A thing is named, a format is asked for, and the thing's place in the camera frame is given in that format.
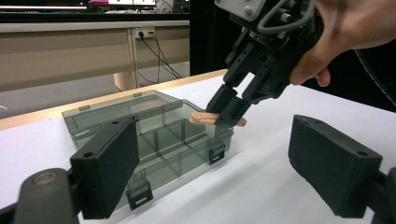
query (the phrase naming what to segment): mounting screw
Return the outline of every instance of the mounting screw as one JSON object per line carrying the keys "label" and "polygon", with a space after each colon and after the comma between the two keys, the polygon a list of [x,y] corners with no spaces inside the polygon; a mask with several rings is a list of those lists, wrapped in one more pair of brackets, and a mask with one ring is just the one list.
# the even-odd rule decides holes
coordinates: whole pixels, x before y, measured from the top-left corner
{"label": "mounting screw", "polygon": [[56,179],[58,175],[55,172],[44,173],[34,179],[36,185],[46,185]]}
{"label": "mounting screw", "polygon": [[245,11],[245,14],[246,14],[247,16],[251,16],[251,15],[253,14],[253,9],[251,9],[250,6],[245,7],[245,8],[244,8],[244,11]]}

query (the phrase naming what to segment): power strip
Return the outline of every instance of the power strip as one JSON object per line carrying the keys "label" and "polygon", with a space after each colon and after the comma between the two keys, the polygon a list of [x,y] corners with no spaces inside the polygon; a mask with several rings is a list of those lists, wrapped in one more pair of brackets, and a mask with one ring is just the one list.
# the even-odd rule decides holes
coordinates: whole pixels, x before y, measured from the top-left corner
{"label": "power strip", "polygon": [[134,28],[134,35],[136,38],[140,39],[140,34],[143,33],[143,37],[145,38],[151,38],[153,35],[151,34],[155,33],[154,27],[140,27],[140,28]]}

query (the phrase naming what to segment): transparent plastic box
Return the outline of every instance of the transparent plastic box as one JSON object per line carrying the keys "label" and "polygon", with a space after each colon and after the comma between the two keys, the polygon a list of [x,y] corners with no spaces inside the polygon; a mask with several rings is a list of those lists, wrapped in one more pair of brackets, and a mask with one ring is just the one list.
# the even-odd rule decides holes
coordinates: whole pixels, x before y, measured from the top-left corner
{"label": "transparent plastic box", "polygon": [[112,120],[135,116],[140,162],[118,206],[128,203],[134,209],[152,199],[152,190],[208,161],[220,160],[230,148],[233,130],[190,123],[191,113],[197,111],[202,109],[189,101],[149,91],[63,115],[76,149]]}

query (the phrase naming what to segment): white tabletop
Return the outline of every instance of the white tabletop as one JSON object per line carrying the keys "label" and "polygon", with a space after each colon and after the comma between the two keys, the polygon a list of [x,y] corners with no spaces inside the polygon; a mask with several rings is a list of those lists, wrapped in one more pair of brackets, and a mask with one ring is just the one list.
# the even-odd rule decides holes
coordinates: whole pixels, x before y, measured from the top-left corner
{"label": "white tabletop", "polygon": [[[205,108],[221,77],[164,93]],[[230,153],[154,190],[154,200],[133,212],[124,206],[108,220],[83,223],[370,223],[335,217],[288,158],[294,114],[321,119],[384,156],[381,171],[396,166],[396,114],[300,86],[246,113],[247,126],[235,128]],[[0,207],[15,203],[21,182],[43,169],[68,169],[75,153],[63,118],[0,132]]]}

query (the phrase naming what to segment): human hand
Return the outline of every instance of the human hand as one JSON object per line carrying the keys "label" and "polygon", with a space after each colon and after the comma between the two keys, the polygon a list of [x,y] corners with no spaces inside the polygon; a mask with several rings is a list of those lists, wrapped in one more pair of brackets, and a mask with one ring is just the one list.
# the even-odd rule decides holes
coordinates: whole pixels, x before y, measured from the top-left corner
{"label": "human hand", "polygon": [[291,84],[300,85],[316,76],[320,86],[328,86],[331,76],[327,66],[339,54],[396,38],[395,0],[318,0],[317,9],[323,33],[294,67]]}

